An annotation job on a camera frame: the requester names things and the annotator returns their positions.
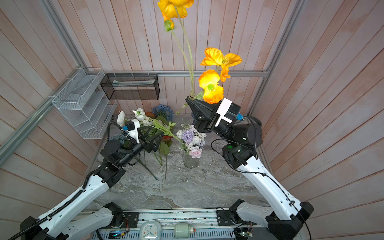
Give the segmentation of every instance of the black mesh basket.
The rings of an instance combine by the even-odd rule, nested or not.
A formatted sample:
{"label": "black mesh basket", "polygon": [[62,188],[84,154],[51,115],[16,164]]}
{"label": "black mesh basket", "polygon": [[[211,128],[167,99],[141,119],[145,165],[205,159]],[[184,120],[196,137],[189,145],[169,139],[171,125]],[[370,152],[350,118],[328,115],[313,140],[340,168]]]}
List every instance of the black mesh basket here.
{"label": "black mesh basket", "polygon": [[108,73],[100,83],[109,100],[158,100],[156,74]]}

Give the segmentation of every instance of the white mesh shelf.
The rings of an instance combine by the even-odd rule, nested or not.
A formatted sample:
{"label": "white mesh shelf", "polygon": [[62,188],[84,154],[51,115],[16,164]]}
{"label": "white mesh shelf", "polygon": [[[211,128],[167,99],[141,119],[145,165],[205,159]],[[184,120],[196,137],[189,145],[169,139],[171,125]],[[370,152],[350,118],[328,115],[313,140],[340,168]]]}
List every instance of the white mesh shelf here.
{"label": "white mesh shelf", "polygon": [[83,138],[101,139],[105,123],[117,106],[117,102],[109,102],[104,91],[95,91],[103,77],[102,70],[90,75],[82,68],[52,101]]}

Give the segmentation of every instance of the pink flower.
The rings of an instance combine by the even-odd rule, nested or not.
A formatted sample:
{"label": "pink flower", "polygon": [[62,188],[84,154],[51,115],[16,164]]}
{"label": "pink flower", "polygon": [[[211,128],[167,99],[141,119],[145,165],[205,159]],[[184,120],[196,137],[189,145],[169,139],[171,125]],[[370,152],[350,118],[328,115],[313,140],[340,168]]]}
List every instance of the pink flower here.
{"label": "pink flower", "polygon": [[192,156],[192,158],[200,158],[202,151],[203,150],[199,148],[199,146],[191,147],[189,151],[189,155]]}

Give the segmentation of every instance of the alarm clock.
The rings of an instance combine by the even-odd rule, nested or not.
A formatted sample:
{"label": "alarm clock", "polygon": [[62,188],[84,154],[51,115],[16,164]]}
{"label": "alarm clock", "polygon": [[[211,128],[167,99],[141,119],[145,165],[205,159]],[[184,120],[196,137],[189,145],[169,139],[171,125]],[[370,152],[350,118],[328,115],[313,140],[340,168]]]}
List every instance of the alarm clock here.
{"label": "alarm clock", "polygon": [[161,239],[161,224],[157,221],[146,221],[141,225],[139,240]]}

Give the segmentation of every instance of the glass vase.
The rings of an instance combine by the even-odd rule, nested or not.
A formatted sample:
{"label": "glass vase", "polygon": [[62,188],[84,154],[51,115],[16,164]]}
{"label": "glass vase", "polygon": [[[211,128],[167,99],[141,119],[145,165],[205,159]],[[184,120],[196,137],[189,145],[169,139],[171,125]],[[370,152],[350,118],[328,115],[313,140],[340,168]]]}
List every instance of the glass vase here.
{"label": "glass vase", "polygon": [[189,154],[184,155],[183,162],[184,162],[184,166],[186,166],[189,169],[195,168],[199,164],[199,160],[197,158],[192,158],[192,156]]}

